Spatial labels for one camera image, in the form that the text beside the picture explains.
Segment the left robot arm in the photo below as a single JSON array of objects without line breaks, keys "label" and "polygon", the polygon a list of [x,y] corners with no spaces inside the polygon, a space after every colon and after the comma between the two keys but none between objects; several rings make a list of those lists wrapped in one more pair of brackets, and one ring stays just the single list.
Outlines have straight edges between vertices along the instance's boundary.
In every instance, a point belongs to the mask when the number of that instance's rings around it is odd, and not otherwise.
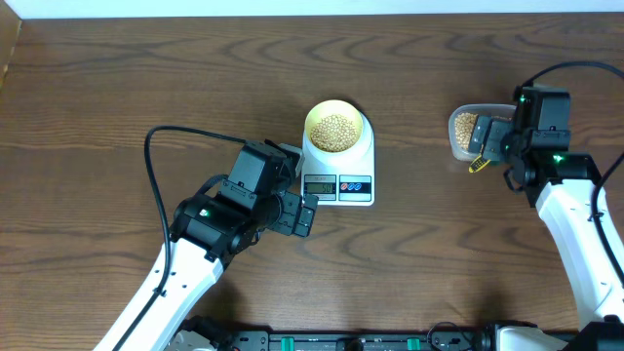
[{"label": "left robot arm", "polygon": [[318,199],[289,190],[303,162],[297,147],[246,142],[214,196],[202,187],[178,205],[170,244],[97,349],[165,349],[199,298],[262,231],[307,237]]}]

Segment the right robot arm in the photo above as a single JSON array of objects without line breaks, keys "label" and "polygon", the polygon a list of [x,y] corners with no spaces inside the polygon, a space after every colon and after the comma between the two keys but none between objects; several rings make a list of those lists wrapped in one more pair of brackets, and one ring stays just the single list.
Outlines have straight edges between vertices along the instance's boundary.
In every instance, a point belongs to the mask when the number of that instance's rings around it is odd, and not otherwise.
[{"label": "right robot arm", "polygon": [[475,173],[507,165],[510,190],[526,195],[555,241],[578,313],[569,341],[518,321],[492,322],[476,350],[620,350],[623,347],[623,243],[607,209],[601,174],[587,153],[569,149],[570,95],[558,88],[517,88],[510,120],[480,117],[470,145]]}]

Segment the yellow measuring scoop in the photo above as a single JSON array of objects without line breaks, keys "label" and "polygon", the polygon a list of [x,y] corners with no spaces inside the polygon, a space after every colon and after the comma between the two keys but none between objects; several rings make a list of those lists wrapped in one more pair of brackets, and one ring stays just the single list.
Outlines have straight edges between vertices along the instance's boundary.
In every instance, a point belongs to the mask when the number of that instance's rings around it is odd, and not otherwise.
[{"label": "yellow measuring scoop", "polygon": [[469,173],[470,174],[477,173],[481,171],[482,169],[484,169],[489,163],[490,163],[490,160],[484,158],[482,155],[479,155],[469,165]]}]

